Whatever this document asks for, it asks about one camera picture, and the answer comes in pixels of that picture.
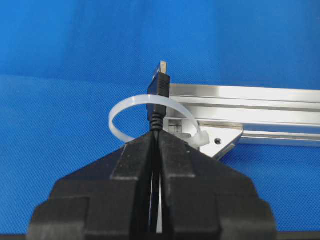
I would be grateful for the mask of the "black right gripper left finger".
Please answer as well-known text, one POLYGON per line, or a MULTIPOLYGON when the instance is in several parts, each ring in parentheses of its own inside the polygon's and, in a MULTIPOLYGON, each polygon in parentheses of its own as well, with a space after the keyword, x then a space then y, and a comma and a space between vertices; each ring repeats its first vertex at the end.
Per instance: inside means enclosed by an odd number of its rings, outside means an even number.
POLYGON ((133 240, 150 231, 154 136, 147 133, 57 180, 29 240, 133 240))

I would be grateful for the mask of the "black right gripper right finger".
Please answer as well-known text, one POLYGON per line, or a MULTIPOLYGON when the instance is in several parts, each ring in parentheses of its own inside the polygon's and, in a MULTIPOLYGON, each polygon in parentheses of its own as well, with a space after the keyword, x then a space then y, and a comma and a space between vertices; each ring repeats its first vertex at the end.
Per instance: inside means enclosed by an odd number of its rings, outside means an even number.
POLYGON ((162 131, 163 234, 168 240, 274 240, 275 219, 253 181, 162 131))

